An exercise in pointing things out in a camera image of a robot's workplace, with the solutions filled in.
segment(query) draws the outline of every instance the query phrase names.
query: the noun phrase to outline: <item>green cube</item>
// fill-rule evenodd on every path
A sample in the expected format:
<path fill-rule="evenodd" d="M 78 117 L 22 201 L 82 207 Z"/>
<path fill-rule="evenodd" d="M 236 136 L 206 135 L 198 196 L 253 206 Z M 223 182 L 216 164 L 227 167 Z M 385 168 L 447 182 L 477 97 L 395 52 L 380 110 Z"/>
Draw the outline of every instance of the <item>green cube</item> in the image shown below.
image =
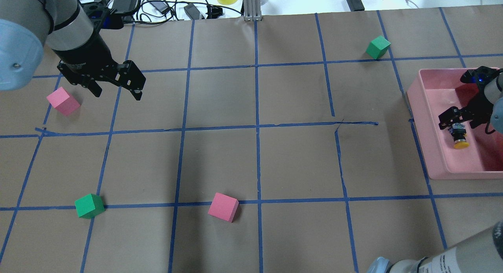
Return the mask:
<path fill-rule="evenodd" d="M 367 47 L 367 53 L 374 59 L 383 56 L 388 50 L 391 42 L 387 41 L 382 35 L 379 35 L 375 40 L 372 40 Z"/>
<path fill-rule="evenodd" d="M 91 219 L 105 211 L 103 201 L 95 194 L 88 194 L 87 196 L 77 199 L 75 201 L 75 208 L 77 209 L 77 215 L 80 218 L 86 219 Z"/>

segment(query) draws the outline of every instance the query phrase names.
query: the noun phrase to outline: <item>pink bin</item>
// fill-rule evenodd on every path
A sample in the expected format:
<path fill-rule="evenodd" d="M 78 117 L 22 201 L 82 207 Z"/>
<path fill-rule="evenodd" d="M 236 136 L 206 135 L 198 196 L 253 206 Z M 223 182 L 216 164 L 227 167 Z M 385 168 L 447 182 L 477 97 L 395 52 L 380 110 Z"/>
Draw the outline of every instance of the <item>pink bin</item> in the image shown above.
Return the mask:
<path fill-rule="evenodd" d="M 472 130 L 470 146 L 454 149 L 452 136 L 440 130 L 438 115 L 451 106 L 466 106 L 476 85 L 459 78 L 467 69 L 420 70 L 407 91 L 428 175 L 434 180 L 503 178 L 503 135 L 485 134 L 485 125 Z"/>

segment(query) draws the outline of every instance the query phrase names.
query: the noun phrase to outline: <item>yellow cap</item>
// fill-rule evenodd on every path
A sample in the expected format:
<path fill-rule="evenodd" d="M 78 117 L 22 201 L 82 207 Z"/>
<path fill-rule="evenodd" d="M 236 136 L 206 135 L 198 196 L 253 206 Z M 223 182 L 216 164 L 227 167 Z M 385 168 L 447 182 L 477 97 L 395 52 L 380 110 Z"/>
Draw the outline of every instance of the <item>yellow cap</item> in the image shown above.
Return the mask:
<path fill-rule="evenodd" d="M 458 141 L 458 142 L 454 143 L 455 149 L 463 149 L 463 148 L 467 148 L 468 146 L 470 146 L 470 144 L 465 141 Z"/>

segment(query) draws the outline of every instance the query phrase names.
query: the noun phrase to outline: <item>light blue cap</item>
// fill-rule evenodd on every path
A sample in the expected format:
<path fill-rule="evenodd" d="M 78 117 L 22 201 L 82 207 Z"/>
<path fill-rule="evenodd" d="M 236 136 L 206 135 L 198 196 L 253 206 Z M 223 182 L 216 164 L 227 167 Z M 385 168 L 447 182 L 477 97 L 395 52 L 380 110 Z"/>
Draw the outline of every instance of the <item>light blue cap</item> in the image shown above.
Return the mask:
<path fill-rule="evenodd" d="M 498 133 L 503 134 L 503 97 L 492 108 L 491 124 Z"/>
<path fill-rule="evenodd" d="M 370 264 L 367 273 L 386 273 L 388 268 L 391 266 L 389 259 L 384 257 L 377 257 L 372 264 Z"/>
<path fill-rule="evenodd" d="M 34 33 L 0 19 L 0 90 L 27 85 L 43 56 L 44 48 Z"/>

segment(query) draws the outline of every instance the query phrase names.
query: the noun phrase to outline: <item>cube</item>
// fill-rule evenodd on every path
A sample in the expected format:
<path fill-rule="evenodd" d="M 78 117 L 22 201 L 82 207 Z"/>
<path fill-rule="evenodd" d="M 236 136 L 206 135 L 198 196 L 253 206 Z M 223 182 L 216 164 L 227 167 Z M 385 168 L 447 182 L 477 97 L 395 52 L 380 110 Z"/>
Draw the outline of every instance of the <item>cube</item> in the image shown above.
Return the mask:
<path fill-rule="evenodd" d="M 70 115 L 81 106 L 81 104 L 62 87 L 49 94 L 47 100 L 51 103 L 52 107 L 65 116 Z"/>
<path fill-rule="evenodd" d="M 383 56 L 388 50 L 391 42 L 387 41 L 382 35 L 379 35 L 375 40 L 372 40 L 367 47 L 367 54 L 377 60 Z"/>
<path fill-rule="evenodd" d="M 232 223 L 239 201 L 217 192 L 211 202 L 208 214 Z"/>
<path fill-rule="evenodd" d="M 75 201 L 75 208 L 77 209 L 77 215 L 85 219 L 91 219 L 105 211 L 103 201 L 95 194 L 88 194 L 77 199 Z"/>

